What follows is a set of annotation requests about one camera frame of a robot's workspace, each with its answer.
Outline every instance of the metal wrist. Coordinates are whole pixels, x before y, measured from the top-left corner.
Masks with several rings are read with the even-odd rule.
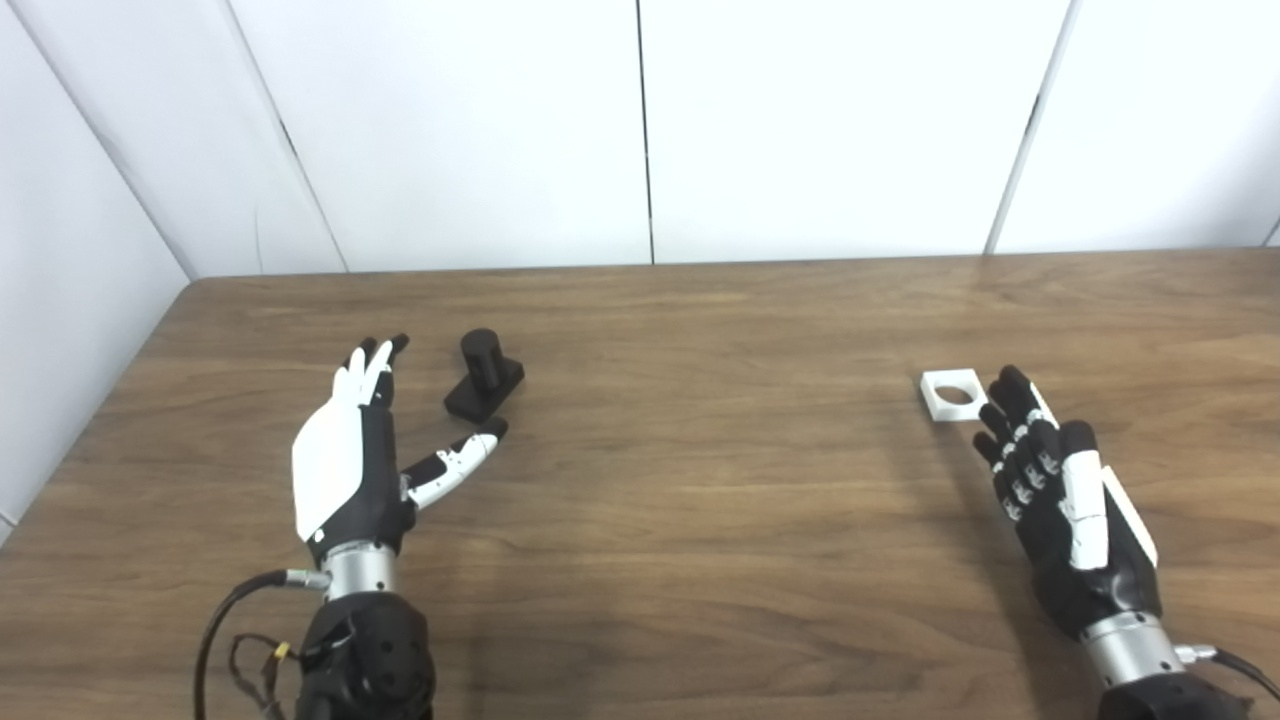
[[[339,544],[324,556],[320,570],[330,578],[325,601],[358,592],[396,592],[396,551],[385,543]]]
[[[1080,643],[1107,688],[1187,671],[1160,619],[1147,612],[1100,620],[1080,633]]]

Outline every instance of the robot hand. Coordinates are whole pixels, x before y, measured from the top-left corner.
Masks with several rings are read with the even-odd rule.
[[[982,409],[991,434],[973,445],[991,464],[996,497],[1032,562],[1036,597],[1064,633],[1080,639],[1124,612],[1160,618],[1156,544],[1093,429],[1057,425],[1036,386],[1007,366]]]
[[[1158,556],[1093,429],[1057,424],[1036,386],[1006,366],[973,445],[991,464],[996,497],[1032,562],[1036,597],[1082,643],[1106,687],[1101,720],[1243,720],[1244,705],[1185,673],[1196,647],[1161,626]]]
[[[431,717],[426,619],[396,593],[396,559],[417,511],[484,462],[507,423],[493,418],[398,470],[392,364],[407,345],[397,336],[356,347],[293,442],[297,533],[325,580],[298,653],[298,720]]]
[[[293,441],[296,529],[317,562],[355,539],[385,542],[398,552],[415,512],[456,488],[507,432],[507,423],[494,418],[398,471],[392,365],[407,345],[403,334],[381,345],[361,342],[334,373],[329,400]]]

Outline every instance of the white wall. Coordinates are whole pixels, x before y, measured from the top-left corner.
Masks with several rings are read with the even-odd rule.
[[[13,0],[195,277],[343,266],[225,0]]]
[[[1000,252],[1261,245],[1280,3],[1084,0]]]
[[[659,263],[980,252],[1065,0],[641,0]]]
[[[0,542],[187,277],[0,4]]]
[[[352,270],[649,261],[634,0],[234,0]]]

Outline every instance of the wooden table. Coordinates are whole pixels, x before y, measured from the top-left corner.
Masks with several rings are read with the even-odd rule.
[[[440,720],[1092,717],[975,427],[916,391],[1005,363],[1094,423],[1175,639],[1280,676],[1277,250],[285,277],[188,288],[0,550],[0,715],[189,716],[212,606],[307,562],[289,446],[332,369],[412,336],[407,462],[465,433],[477,325],[529,378],[401,559]],[[316,602],[260,593],[223,638]],[[210,716],[253,717],[224,652]]]

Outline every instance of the cable connector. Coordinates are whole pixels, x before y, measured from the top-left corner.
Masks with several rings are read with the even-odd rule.
[[[1178,660],[1183,665],[1192,665],[1202,660],[1213,660],[1217,656],[1217,648],[1211,644],[1175,644],[1174,652],[1178,653]]]
[[[285,570],[284,587],[301,588],[308,591],[329,589],[333,579],[326,573],[319,570]]]

